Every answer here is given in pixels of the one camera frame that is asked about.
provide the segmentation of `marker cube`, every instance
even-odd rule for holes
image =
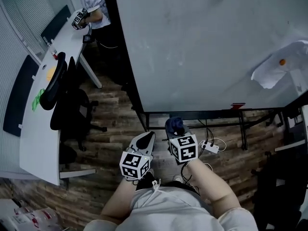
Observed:
[[[198,141],[194,134],[171,139],[169,142],[171,153],[180,163],[198,158]]]
[[[135,153],[123,152],[120,168],[123,176],[140,180],[150,168],[150,157]]]

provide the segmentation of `white sneaker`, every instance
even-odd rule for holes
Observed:
[[[181,183],[183,183],[183,178],[181,175],[175,175],[172,179],[172,181],[179,181]]]

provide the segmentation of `yellow object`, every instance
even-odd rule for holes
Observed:
[[[47,75],[46,75],[47,81],[51,81],[51,78],[55,71],[56,71],[56,67],[52,67],[50,70],[48,70]]]

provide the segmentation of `power strip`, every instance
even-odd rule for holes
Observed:
[[[210,143],[210,142],[205,143],[205,141],[203,141],[202,145],[201,145],[201,148],[205,147],[205,150],[217,154],[217,152],[219,150],[219,146],[214,145],[214,144],[213,144],[213,146],[211,146],[211,144],[212,143]]]

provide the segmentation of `hand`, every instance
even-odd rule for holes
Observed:
[[[86,24],[86,18],[82,18],[79,25],[84,26]]]

